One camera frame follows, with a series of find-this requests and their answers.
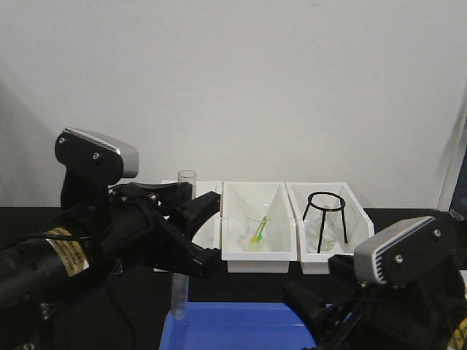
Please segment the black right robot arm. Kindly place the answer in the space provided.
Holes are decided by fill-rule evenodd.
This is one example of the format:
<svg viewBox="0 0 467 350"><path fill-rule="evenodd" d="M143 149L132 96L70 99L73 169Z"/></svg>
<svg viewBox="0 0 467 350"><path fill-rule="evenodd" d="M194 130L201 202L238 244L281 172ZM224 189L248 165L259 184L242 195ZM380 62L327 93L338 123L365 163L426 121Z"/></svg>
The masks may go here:
<svg viewBox="0 0 467 350"><path fill-rule="evenodd" d="M342 298L327 301L295 282L282 288L313 349L466 348L466 298L452 257L401 287L356 279L351 257L329 263L330 275L344 284Z"/></svg>

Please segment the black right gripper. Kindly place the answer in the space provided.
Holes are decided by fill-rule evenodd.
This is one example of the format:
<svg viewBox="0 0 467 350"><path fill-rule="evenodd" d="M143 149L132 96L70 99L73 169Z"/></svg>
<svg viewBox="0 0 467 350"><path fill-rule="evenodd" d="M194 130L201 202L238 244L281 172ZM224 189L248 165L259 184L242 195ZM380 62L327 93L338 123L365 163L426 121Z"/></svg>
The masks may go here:
<svg viewBox="0 0 467 350"><path fill-rule="evenodd" d="M447 349L456 325L456 292L411 282L405 287L367 286L355 275L354 257L328 259L329 276L360 288L327 306L319 295L288 282L284 303L304 323L319 349Z"/></svg>

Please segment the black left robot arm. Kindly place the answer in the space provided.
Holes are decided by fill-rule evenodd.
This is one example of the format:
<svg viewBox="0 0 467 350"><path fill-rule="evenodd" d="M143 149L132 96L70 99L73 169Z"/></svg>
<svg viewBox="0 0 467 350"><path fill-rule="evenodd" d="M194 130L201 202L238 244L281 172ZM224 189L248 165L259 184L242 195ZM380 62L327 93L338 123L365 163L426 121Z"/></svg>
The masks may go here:
<svg viewBox="0 0 467 350"><path fill-rule="evenodd" d="M59 215L1 248L1 347L46 333L57 313L127 268L210 276L220 252L193 239L220 199L194 197L189 182L94 184L67 174Z"/></svg>

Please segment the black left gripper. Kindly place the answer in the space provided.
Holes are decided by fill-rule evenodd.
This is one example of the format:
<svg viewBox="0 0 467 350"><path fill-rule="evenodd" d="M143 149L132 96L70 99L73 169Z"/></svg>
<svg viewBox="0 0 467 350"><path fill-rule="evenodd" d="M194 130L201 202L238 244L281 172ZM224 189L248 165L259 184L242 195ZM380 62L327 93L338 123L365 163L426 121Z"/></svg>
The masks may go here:
<svg viewBox="0 0 467 350"><path fill-rule="evenodd" d="M105 263L115 266L119 260L125 267L210 277L220 264L220 250L202 248L193 238L220 211L220 194L206 192L180 206L189 188L131 182L107 189Z"/></svg>

